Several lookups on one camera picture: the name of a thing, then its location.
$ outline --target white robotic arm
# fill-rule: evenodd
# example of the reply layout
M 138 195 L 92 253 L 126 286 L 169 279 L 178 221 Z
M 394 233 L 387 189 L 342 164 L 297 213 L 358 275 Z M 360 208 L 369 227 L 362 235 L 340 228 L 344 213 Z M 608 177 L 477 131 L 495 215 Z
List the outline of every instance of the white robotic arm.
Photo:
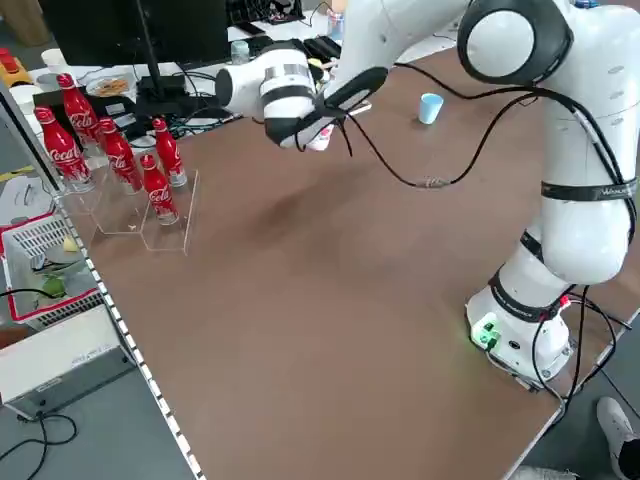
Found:
M 289 43 L 221 70 L 216 95 L 234 113 L 264 118 L 267 136 L 281 147 L 304 146 L 334 121 L 325 106 L 349 110 L 373 94 L 407 48 L 460 17 L 468 3 L 352 0 L 337 76 L 319 95 L 305 55 Z
M 223 69 L 216 94 L 229 110 L 264 118 L 277 145 L 302 147 L 337 110 L 348 111 L 378 90 L 408 47 L 466 10 L 458 54 L 469 74 L 486 83 L 544 86 L 585 106 L 608 139 L 620 178 L 612 179 L 605 165 L 614 158 L 602 153 L 603 142 L 584 116 L 544 100 L 541 215 L 467 304 L 472 341 L 540 387 L 572 352 L 560 315 L 568 306 L 563 294 L 577 284 L 608 281 L 627 253 L 640 128 L 640 15 L 618 6 L 582 10 L 568 0 L 469 3 L 350 0 L 338 74 L 322 92 L 315 91 L 305 55 L 277 43 L 246 65 Z

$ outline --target sneaker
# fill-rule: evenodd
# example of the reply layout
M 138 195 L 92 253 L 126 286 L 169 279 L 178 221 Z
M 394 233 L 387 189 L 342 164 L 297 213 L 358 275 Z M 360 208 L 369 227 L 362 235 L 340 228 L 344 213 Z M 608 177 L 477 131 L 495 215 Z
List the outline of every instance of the sneaker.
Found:
M 576 480 L 578 475 L 546 468 L 518 467 L 509 480 Z
M 620 404 L 610 397 L 603 397 L 598 401 L 598 422 L 609 442 L 609 453 L 614 473 L 622 480 L 629 480 L 620 471 L 620 451 L 625 442 L 638 438 L 633 433 L 631 423 Z

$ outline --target small cup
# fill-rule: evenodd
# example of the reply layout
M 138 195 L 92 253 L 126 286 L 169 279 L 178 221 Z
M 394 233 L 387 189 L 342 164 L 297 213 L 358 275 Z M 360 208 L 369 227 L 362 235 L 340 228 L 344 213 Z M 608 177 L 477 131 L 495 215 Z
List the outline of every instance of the small cup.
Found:
M 51 70 L 51 73 L 67 73 L 69 70 L 69 65 L 67 65 L 67 61 L 64 59 L 64 55 L 62 55 L 62 51 L 59 48 L 45 50 L 40 57 L 49 70 Z
M 431 125 L 436 121 L 438 113 L 444 104 L 444 98 L 435 93 L 425 93 L 420 97 L 420 114 L 418 119 L 425 125 Z
M 37 93 L 42 93 L 42 89 L 35 85 L 18 85 L 17 87 L 11 87 L 9 92 L 13 95 L 22 113 L 24 115 L 32 115 L 35 108 L 33 96 Z

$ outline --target red bottle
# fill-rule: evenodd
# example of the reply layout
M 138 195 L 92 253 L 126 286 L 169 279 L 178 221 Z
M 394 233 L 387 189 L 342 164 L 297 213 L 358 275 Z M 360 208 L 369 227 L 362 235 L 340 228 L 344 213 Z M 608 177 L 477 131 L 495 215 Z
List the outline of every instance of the red bottle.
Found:
M 163 119 L 154 118 L 151 123 L 156 131 L 156 151 L 162 160 L 164 173 L 169 177 L 171 186 L 181 187 L 187 183 L 187 174 L 182 166 L 178 144 L 169 133 Z
M 79 193 L 92 190 L 91 170 L 71 134 L 60 126 L 49 108 L 36 107 L 33 113 L 42 125 L 45 148 L 71 188 Z
M 142 189 L 142 179 L 133 160 L 131 147 L 109 117 L 101 118 L 98 123 L 104 136 L 104 151 L 109 165 L 122 184 L 124 192 L 127 195 L 138 193 Z
M 144 189 L 149 194 L 149 202 L 156 211 L 161 225 L 171 225 L 178 220 L 178 210 L 173 203 L 171 187 L 163 173 L 158 170 L 153 155 L 143 155 L 140 165 L 144 170 Z
M 80 143 L 89 155 L 98 155 L 100 153 L 98 145 L 102 143 L 102 138 L 96 113 L 89 101 L 75 86 L 71 75 L 63 73 L 58 75 L 56 79 L 62 89 L 64 110 L 67 112 L 71 126 L 80 138 Z

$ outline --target tabletop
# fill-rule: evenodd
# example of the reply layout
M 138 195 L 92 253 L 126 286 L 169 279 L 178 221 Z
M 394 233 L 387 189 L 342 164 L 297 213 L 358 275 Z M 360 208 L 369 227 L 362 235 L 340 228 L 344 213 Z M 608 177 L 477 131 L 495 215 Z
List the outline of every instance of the tabletop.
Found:
M 465 92 L 486 88 L 455 52 L 419 65 Z M 425 127 L 415 117 L 428 91 L 442 93 L 395 69 L 358 118 L 404 175 L 452 177 L 507 99 L 443 94 Z M 443 191 L 397 183 L 352 125 L 354 158 L 337 131 L 327 152 L 301 154 L 249 120 L 181 141 L 201 176 L 189 255 L 96 235 L 89 256 L 206 476 L 495 480 L 512 469 L 557 404 L 486 361 L 464 305 L 539 208 L 543 106 L 507 114 L 472 174 Z M 631 316 L 637 246 L 592 294 Z M 608 333 L 588 320 L 593 362 Z

